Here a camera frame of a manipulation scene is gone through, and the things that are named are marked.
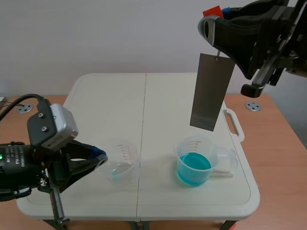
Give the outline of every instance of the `white table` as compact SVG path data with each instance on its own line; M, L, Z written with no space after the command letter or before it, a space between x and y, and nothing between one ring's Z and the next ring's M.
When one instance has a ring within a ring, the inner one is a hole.
M236 115L223 104L214 132L189 126L195 82L195 73L88 74L76 81L64 106L76 120L77 140L106 152L114 138L132 142L141 150L141 177L135 190L119 191L96 172L87 175L62 193L66 217L225 219L233 220L231 225L257 209L259 190L240 144L244 133ZM238 136L230 132L226 113ZM177 182L172 149L198 134L237 152L240 166L233 178L210 178L192 188ZM48 194L34 190L17 204L28 216L53 219Z

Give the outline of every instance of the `wooden table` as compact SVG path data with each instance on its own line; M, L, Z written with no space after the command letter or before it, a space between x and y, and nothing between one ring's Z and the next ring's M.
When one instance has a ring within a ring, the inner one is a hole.
M51 103L64 103L65 96L48 97ZM236 230L289 230L307 226L307 151L268 95L255 99L260 112L245 108L249 98L227 95L228 108L235 111L245 133L242 143L259 185L260 207L250 218L237 223ZM26 121L31 111L12 111L0 122L0 143L29 143ZM151 230L213 230L221 221L157 221ZM0 203L0 229L52 229L46 223L23 215L16 201ZM128 230L130 225L116 221L73 221L70 230Z

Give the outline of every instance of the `measuring cup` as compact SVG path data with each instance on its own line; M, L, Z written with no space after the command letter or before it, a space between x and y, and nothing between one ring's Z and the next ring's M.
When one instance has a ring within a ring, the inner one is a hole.
M205 183L212 172L233 176L238 164L233 150L219 147L202 136L186 138L177 147L178 176L192 186Z
M121 141L107 151L108 161L98 168L98 173L106 176L111 184L121 190L135 187L139 183L141 156L137 148Z

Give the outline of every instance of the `white wall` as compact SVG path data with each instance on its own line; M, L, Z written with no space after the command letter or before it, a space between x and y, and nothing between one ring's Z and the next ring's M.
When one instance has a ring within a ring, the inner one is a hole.
M199 53L216 54L197 32L202 11L250 2L3 0L0 93L68 94L75 80L87 73L196 72ZM245 82L236 68L228 91L238 93ZM288 84L295 89L289 96L284 93ZM307 80L282 76L277 87L266 89L300 133L307 130L307 106L302 101L307 98L306 86Z

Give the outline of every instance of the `blue liquid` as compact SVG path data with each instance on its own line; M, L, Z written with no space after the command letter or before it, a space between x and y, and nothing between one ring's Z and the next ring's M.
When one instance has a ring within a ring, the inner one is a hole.
M206 170L211 168L211 164L208 161L207 158L205 158L203 155L198 154L196 152L190 152L182 157L180 159L189 167L193 169L198 170ZM181 165L178 170L178 176L179 178L190 185L198 186L204 183L210 176L211 171L207 172L198 172L192 169L189 169L185 167L184 165Z

